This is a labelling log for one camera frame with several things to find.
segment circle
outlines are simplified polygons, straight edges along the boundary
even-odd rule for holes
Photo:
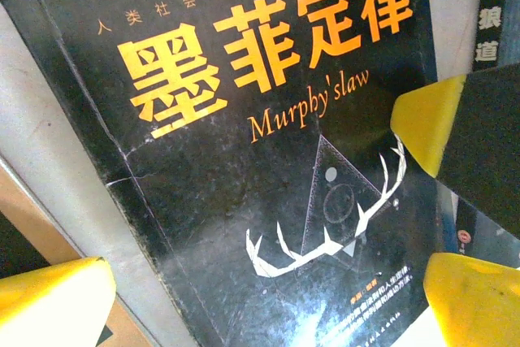
[[[338,176],[338,171],[334,167],[330,167],[325,171],[325,179],[327,182],[334,181]]]
[[[323,201],[323,213],[329,223],[342,223],[354,208],[354,191],[348,184],[338,184]]]
[[[458,240],[461,241],[463,244],[469,244],[471,243],[471,235],[465,231],[464,229],[461,229],[457,232]]]

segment white dot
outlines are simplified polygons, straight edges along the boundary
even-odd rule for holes
[[[338,176],[338,171],[334,167],[330,167],[325,171],[325,179],[332,182]]]

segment white antler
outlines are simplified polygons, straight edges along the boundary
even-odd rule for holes
[[[260,243],[262,242],[262,236],[257,241],[257,244],[254,245],[251,241],[250,235],[249,235],[249,229],[245,232],[245,248],[247,250],[247,253],[249,255],[249,258],[251,259],[251,262],[253,263],[254,270],[256,273],[260,276],[265,276],[266,278],[275,278],[276,276],[283,275],[287,272],[294,271],[298,267],[303,266],[304,264],[310,262],[313,259],[316,259],[322,255],[334,255],[338,253],[340,250],[343,250],[347,254],[353,255],[355,245],[356,245],[356,239],[364,233],[366,230],[366,227],[368,225],[368,221],[375,215],[375,213],[381,209],[381,207],[384,205],[388,199],[395,193],[397,190],[397,187],[399,187],[399,184],[403,181],[403,178],[405,177],[406,172],[406,160],[405,160],[405,148],[402,145],[401,140],[398,136],[396,136],[397,139],[397,148],[392,148],[392,150],[399,155],[399,168],[397,170],[397,178],[396,183],[392,186],[390,190],[388,190],[388,169],[387,164],[384,161],[383,156],[379,155],[381,158],[381,164],[383,165],[383,173],[384,173],[384,185],[383,189],[381,191],[381,198],[368,209],[367,211],[363,211],[363,209],[359,206],[359,203],[357,204],[357,210],[359,211],[359,222],[357,223],[356,233],[354,235],[354,238],[352,241],[346,245],[345,247],[341,245],[340,243],[336,243],[335,241],[331,240],[331,238],[328,236],[327,229],[323,227],[323,235],[325,236],[323,244],[319,245],[317,248],[313,249],[309,253],[305,255],[297,254],[296,252],[292,252],[285,242],[284,235],[282,234],[282,230],[280,228],[280,223],[276,223],[276,232],[278,234],[278,240],[280,247],[284,251],[285,254],[287,254],[291,259],[294,260],[290,265],[286,267],[275,267],[271,265],[270,263],[266,262],[262,258],[258,256],[258,251],[260,250]]]

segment white surface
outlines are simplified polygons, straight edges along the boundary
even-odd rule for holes
[[[439,78],[468,72],[479,0],[430,2]],[[0,94],[0,153],[85,254],[108,259],[119,295],[159,344],[194,345],[1,7]],[[441,346],[438,335],[427,311],[396,345]]]

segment yellow object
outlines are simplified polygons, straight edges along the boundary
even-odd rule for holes
[[[520,345],[520,271],[458,254],[433,254],[424,290],[449,346]]]
[[[103,258],[0,280],[0,345],[93,347],[114,299],[114,278]]]
[[[452,130],[466,75],[452,77],[401,95],[390,127],[417,163],[434,178]]]

